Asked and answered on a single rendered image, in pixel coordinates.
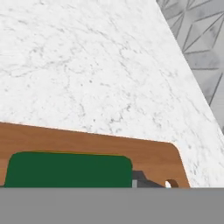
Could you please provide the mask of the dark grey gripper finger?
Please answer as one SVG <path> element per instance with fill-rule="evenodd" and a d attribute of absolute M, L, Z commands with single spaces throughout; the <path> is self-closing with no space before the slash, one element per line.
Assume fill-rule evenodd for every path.
<path fill-rule="evenodd" d="M 133 188 L 163 188 L 162 185 L 148 180 L 143 171 L 132 172 L 132 187 Z"/>

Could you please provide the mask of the brown wooden cutting board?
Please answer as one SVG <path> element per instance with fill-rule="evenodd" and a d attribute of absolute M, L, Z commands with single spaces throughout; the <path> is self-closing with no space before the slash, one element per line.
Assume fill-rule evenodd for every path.
<path fill-rule="evenodd" d="M 178 149 L 171 143 L 49 129 L 0 122 L 0 186 L 4 184 L 11 155 L 18 151 L 74 151 L 124 155 L 133 168 L 161 186 L 188 188 L 189 182 Z"/>

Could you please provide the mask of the green sponge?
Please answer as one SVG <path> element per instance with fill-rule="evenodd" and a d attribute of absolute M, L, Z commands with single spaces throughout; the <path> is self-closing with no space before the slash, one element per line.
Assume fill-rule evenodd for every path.
<path fill-rule="evenodd" d="M 132 187 L 125 156 L 23 151 L 10 157 L 4 187 Z"/>

